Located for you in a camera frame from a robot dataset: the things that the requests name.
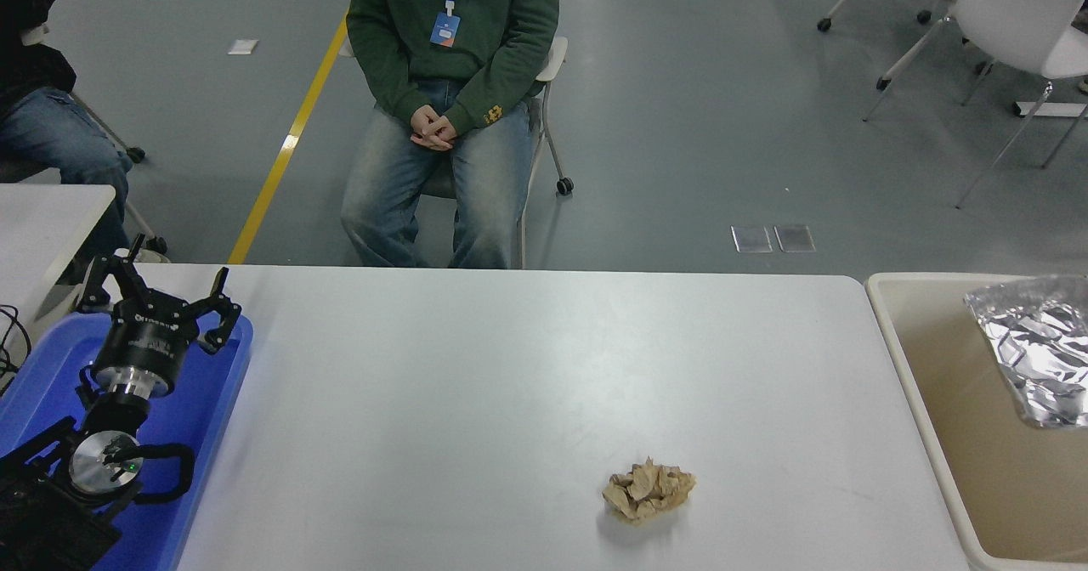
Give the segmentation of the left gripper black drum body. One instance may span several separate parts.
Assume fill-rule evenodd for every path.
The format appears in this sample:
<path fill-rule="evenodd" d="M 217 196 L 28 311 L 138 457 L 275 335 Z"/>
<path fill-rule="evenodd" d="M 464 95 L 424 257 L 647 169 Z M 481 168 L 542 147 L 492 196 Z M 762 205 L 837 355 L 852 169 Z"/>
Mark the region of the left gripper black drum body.
<path fill-rule="evenodd" d="M 177 382 L 199 331 L 195 319 L 177 320 L 171 313 L 146 315 L 132 305 L 114 305 L 104 346 L 92 362 L 92 377 L 107 382 L 133 367 L 159 382 Z"/>

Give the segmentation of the seated person's right hand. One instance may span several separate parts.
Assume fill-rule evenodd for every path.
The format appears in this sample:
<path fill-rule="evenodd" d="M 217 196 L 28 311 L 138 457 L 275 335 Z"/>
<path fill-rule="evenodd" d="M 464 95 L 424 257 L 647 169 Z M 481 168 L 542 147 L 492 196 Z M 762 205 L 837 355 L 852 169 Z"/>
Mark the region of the seated person's right hand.
<path fill-rule="evenodd" d="M 445 150 L 445 146 L 438 141 L 433 131 L 434 123 L 438 122 L 438 119 L 440 115 L 430 104 L 416 109 L 411 115 L 411 141 L 421 148 Z"/>

